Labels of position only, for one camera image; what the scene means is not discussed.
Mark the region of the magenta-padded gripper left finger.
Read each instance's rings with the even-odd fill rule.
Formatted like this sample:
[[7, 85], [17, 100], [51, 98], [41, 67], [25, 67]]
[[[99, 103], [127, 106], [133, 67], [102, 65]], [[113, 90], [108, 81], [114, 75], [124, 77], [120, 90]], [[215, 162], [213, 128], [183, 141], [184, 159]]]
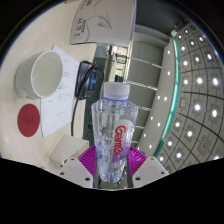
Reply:
[[81, 187], [93, 188], [96, 169], [96, 149], [92, 146], [78, 157], [70, 157], [60, 169], [59, 176]]

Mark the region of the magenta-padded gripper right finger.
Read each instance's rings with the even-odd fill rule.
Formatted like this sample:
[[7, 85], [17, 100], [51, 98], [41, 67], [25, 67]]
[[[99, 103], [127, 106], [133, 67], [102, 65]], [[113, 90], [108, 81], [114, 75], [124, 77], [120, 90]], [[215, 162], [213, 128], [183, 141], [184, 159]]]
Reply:
[[168, 171], [156, 157], [147, 157], [131, 147], [127, 157], [127, 185], [140, 188], [168, 175]]

